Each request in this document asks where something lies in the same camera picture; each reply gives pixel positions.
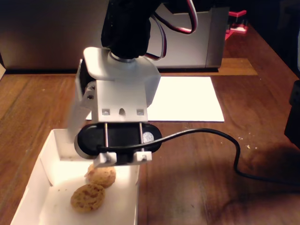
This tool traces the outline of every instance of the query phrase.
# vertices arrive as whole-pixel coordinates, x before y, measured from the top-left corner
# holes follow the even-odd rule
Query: red object
[[[229,16],[240,17],[242,15],[245,15],[246,13],[247,13],[247,10],[243,10],[240,12],[229,12]]]

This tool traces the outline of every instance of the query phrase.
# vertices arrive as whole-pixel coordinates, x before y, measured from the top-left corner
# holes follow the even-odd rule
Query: wood grain
[[[163,135],[188,128],[226,132],[242,147],[247,173],[300,181],[300,151],[284,136],[291,70],[250,27],[224,56],[247,58],[258,76],[212,76],[224,123],[154,123]],[[46,137],[65,127],[74,76],[5,75],[0,81],[0,224],[9,225]],[[234,146],[211,134],[166,142],[141,166],[142,225],[300,224],[300,190],[236,175]]]
[[[247,58],[223,58],[221,68],[217,72],[181,72],[163,73],[163,76],[228,76],[258,75]]]

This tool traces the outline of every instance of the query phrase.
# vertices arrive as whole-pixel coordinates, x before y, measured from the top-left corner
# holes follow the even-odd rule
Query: white plastic part
[[[89,75],[96,79],[93,122],[147,122],[147,107],[160,80],[155,65],[145,57],[120,62],[109,50],[95,47],[83,55]]]
[[[94,159],[94,168],[106,167],[115,165],[117,162],[117,154],[115,152],[100,153],[96,159]]]
[[[61,134],[65,140],[57,139]],[[50,132],[11,225],[136,225],[139,166],[115,167],[116,181],[105,190],[97,211],[82,214],[72,209],[70,198],[86,184],[84,175],[93,161],[75,160],[67,137],[65,129]]]
[[[152,152],[151,151],[137,151],[133,155],[133,163],[131,165],[139,165],[142,163],[147,163],[152,161]]]

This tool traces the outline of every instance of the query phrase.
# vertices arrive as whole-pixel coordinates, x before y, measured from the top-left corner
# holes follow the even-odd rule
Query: white paper box
[[[136,225],[139,166],[116,166],[116,182],[100,209],[81,214],[70,204],[86,184],[92,160],[80,158],[66,130],[52,130],[39,154],[11,225]]]

